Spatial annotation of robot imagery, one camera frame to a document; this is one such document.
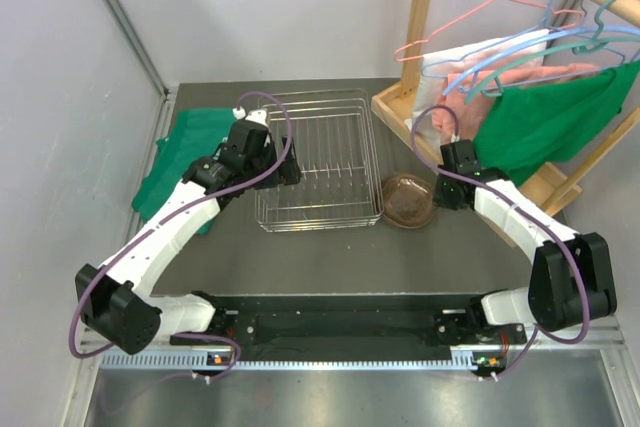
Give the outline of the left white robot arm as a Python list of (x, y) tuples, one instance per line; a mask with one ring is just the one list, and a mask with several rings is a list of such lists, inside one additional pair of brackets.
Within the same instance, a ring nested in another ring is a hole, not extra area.
[(220, 341), (227, 321), (211, 296), (155, 297), (152, 291), (189, 240), (232, 199), (251, 188), (300, 182), (292, 135), (282, 143), (278, 150), (263, 109), (235, 121), (227, 140), (189, 165), (138, 234), (102, 266), (86, 264), (77, 272), (71, 325), (84, 324), (130, 355), (157, 338), (195, 334), (205, 343)]

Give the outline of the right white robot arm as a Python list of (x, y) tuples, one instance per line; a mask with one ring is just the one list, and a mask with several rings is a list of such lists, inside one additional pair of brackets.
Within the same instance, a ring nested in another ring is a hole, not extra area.
[(610, 251), (601, 235), (581, 234), (546, 214), (505, 173), (482, 167), (471, 141), (440, 150), (435, 205), (472, 209), (519, 247), (532, 267), (528, 286), (472, 301), (466, 327), (474, 340), (490, 342), (508, 324), (556, 332), (616, 312)]

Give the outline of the amber glass plate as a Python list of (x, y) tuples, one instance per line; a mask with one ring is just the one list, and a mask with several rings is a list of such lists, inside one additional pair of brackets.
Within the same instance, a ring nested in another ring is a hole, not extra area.
[(381, 183), (382, 218), (404, 229), (426, 226), (436, 213), (434, 185), (413, 174), (398, 173)]

